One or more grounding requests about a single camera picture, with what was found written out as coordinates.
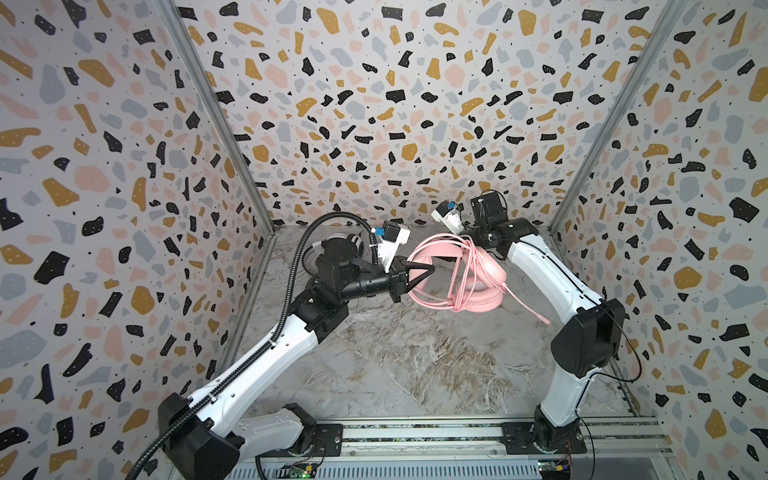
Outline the pink headphones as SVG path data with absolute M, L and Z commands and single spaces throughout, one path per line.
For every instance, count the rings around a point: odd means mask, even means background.
M 434 265 L 438 257 L 455 262 L 446 295 L 437 297 L 428 293 L 422 286 L 424 281 L 409 293 L 416 304 L 431 310 L 487 313 L 500 307 L 509 295 L 539 321 L 550 324 L 510 289 L 506 270 L 468 235 L 430 236 L 415 247 L 407 260 Z

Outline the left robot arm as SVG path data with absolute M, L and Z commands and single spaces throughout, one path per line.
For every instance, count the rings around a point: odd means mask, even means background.
M 298 404 L 253 420 L 245 419 L 246 411 L 347 318 L 351 300 L 387 293 L 399 302 L 435 270 L 403 256 L 387 268 L 374 265 L 347 238 L 324 241 L 315 264 L 305 290 L 289 298 L 285 322 L 261 345 L 190 397 L 173 394 L 161 403 L 160 447 L 183 478 L 223 479 L 241 459 L 270 452 L 315 453 L 317 422 Z

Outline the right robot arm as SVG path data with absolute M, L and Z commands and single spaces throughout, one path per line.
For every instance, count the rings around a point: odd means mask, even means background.
M 556 367 L 549 390 L 536 407 L 529 438 L 540 451 L 555 452 L 575 437 L 580 406 L 592 381 L 617 353 L 625 309 L 587 287 L 524 218 L 510 219 L 495 190 L 470 200 L 473 240 L 522 270 L 554 307 L 562 327 L 550 343 Z

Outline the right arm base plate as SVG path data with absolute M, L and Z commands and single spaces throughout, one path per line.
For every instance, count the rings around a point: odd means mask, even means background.
M 587 446 L 577 421 L 554 427 L 544 421 L 501 424 L 501 443 L 508 455 L 585 454 Z

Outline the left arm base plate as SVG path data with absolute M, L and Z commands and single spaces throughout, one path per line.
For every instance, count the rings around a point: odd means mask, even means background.
M 320 423 L 305 427 L 296 442 L 284 450 L 292 457 L 339 457 L 344 438 L 342 423 Z

